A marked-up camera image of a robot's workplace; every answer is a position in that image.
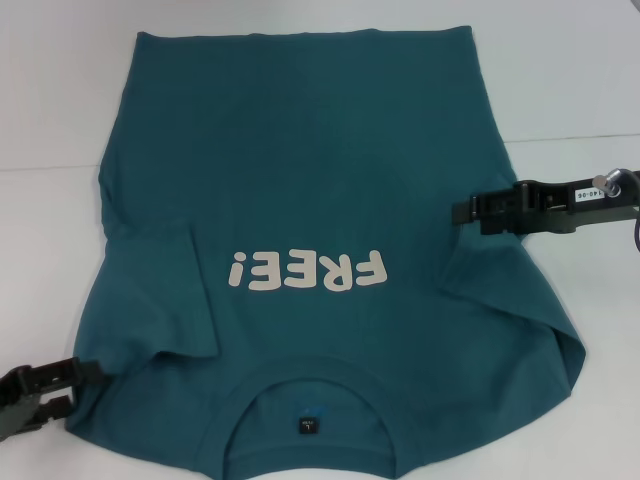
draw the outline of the white table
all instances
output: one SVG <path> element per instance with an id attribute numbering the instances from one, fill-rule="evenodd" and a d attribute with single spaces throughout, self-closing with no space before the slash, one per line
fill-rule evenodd
<path id="1" fill-rule="evenodd" d="M 472 25 L 522 178 L 640 169 L 640 12 L 629 0 L 5 0 L 0 3 L 0 374 L 71 354 L 99 267 L 97 165 L 135 33 L 224 35 Z M 506 438 L 408 479 L 640 478 L 640 255 L 631 222 L 527 248 L 588 349 L 574 395 Z M 53 424 L 0 445 L 2 480 L 201 476 Z M 330 471 L 274 479 L 356 479 Z"/>

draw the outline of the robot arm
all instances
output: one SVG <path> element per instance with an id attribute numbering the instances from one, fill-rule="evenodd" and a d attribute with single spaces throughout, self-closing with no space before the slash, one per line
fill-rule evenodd
<path id="1" fill-rule="evenodd" d="M 569 183 L 516 182 L 513 188 L 472 195 L 453 206 L 454 225 L 480 222 L 483 235 L 503 232 L 572 233 L 595 223 L 636 219 L 640 250 L 640 171 L 613 170 L 606 176 Z"/>
<path id="2" fill-rule="evenodd" d="M 77 358 L 43 367 L 14 368 L 0 378 L 0 442 L 12 435 L 42 428 L 50 419 L 68 417 L 73 406 L 68 396 L 40 403 L 46 393 L 105 381 L 97 362 Z"/>

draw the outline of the t-shirt sleeve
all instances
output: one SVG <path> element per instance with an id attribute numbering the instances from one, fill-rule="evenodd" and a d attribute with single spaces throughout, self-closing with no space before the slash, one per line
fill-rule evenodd
<path id="1" fill-rule="evenodd" d="M 510 188 L 512 171 L 496 174 L 479 191 Z M 481 235 L 480 223 L 458 228 L 453 255 L 440 279 L 446 292 L 513 317 L 551 328 L 563 364 L 558 378 L 572 388 L 585 350 L 555 292 L 522 245 L 511 233 Z"/>
<path id="2" fill-rule="evenodd" d="M 218 355 L 218 343 L 189 229 L 184 225 L 128 230 L 112 236 L 82 314 L 74 354 L 97 360 L 117 383 L 158 353 Z M 76 389 L 67 423 L 85 419 L 109 388 Z"/>

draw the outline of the neckline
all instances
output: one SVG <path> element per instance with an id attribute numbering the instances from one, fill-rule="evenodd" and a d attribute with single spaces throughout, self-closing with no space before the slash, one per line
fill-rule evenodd
<path id="1" fill-rule="evenodd" d="M 244 413 L 253 400 L 269 387 L 303 379 L 324 380 L 338 384 L 359 395 L 371 406 L 384 424 L 393 445 L 395 478 L 424 463 L 419 437 L 414 431 L 407 409 L 398 404 L 398 400 L 384 388 L 379 378 L 350 362 L 333 357 L 287 357 L 259 367 L 236 386 L 214 419 L 206 426 L 196 453 L 194 470 L 203 472 L 216 480 L 234 480 L 229 479 L 225 471 L 226 451 Z M 337 469 L 341 467 L 347 468 L 344 465 L 324 466 L 324 468 Z M 368 473 L 388 477 L 388 470 L 387 468 L 379 473 L 376 471 Z"/>

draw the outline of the t-shirt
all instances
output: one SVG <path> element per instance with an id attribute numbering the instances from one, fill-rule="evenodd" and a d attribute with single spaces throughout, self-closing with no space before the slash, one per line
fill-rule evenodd
<path id="1" fill-rule="evenodd" d="M 584 349 L 521 239 L 471 29 L 141 33 L 100 169 L 74 434 L 216 480 L 396 478 L 563 401 Z"/>

